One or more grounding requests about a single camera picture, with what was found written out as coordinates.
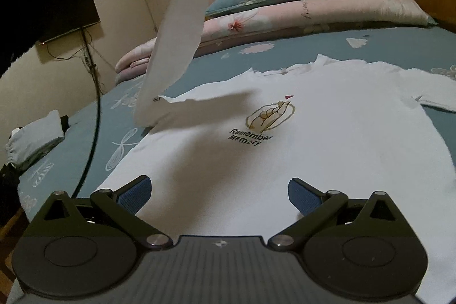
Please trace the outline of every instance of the white t-shirt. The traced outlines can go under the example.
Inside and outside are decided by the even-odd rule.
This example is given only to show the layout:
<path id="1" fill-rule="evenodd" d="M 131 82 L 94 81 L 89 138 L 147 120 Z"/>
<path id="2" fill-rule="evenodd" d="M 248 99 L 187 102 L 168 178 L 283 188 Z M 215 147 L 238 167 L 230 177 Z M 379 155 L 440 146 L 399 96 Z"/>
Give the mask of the white t-shirt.
<path id="1" fill-rule="evenodd" d="M 456 295 L 456 172 L 421 104 L 456 111 L 456 82 L 384 62 L 252 69 L 154 106 L 154 128 L 100 188 L 152 179 L 138 217 L 179 235 L 261 235 L 294 223 L 288 182 L 350 198 L 386 191 L 429 254 L 419 294 Z"/>

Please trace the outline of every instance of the bed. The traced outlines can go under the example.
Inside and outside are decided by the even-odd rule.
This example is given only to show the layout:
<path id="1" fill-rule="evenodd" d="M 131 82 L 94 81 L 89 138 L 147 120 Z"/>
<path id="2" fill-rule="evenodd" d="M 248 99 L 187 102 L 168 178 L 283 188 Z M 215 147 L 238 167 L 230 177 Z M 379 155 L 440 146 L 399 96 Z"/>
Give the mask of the bed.
<path id="1" fill-rule="evenodd" d="M 403 69 L 417 68 L 456 79 L 452 70 L 456 64 L 456 34 L 436 25 L 350 21 L 350 25 L 326 22 L 313 28 L 286 27 L 286 32 L 279 37 L 277 29 L 275 34 L 263 29 L 253 39 L 252 33 L 246 33 L 243 38 L 218 35 L 201 44 L 198 57 L 164 95 L 177 97 L 202 84 L 228 80 L 250 68 L 265 72 L 308 64 L 315 61 L 318 54 L 337 60 L 384 61 Z M 99 143 L 79 197 L 87 197 L 96 190 L 149 132 L 150 128 L 136 127 L 133 121 L 143 79 L 144 76 L 138 76 L 124 81 L 102 97 Z M 425 107 L 425 111 L 444 139 L 456 166 L 456 115 L 430 107 Z M 65 140 L 21 176 L 18 192 L 29 220 L 51 192 L 63 189 L 71 194 L 76 187 L 90 150 L 95 112 L 93 103 L 72 116 Z M 456 256 L 451 259 L 456 263 Z M 451 291 L 448 286 L 452 283 L 445 281 L 442 285 L 446 286 L 436 287 L 432 293 L 428 291 L 425 298 L 440 289 L 446 290 L 448 295 Z M 439 300 L 439 304 L 444 304 L 442 300 L 446 298 L 440 296 Z"/>

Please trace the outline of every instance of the pink floral blanket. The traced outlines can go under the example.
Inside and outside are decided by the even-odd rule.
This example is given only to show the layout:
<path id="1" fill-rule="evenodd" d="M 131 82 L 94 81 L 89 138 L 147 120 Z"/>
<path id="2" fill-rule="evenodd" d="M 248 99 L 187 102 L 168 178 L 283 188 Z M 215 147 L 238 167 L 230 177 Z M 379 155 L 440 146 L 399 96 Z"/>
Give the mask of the pink floral blanket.
<path id="1" fill-rule="evenodd" d="M 195 56 L 236 45 L 341 29 L 378 27 L 391 23 L 426 26 L 435 23 L 414 0 L 304 0 L 259 7 L 205 22 Z M 116 72 L 131 79 L 135 62 L 150 56 L 155 40 L 120 59 Z"/>

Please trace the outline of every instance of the metal screw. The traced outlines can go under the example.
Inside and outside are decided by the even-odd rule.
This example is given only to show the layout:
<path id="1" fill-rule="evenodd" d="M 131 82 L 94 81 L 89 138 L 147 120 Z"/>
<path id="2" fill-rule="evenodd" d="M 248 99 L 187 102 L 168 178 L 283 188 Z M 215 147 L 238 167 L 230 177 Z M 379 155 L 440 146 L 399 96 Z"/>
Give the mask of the metal screw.
<path id="1" fill-rule="evenodd" d="M 146 242 L 151 246 L 164 246 L 168 243 L 169 237 L 161 234 L 150 235 L 146 238 Z"/>
<path id="2" fill-rule="evenodd" d="M 271 242 L 276 246 L 290 246 L 295 240 L 288 235 L 276 235 L 272 237 Z"/>

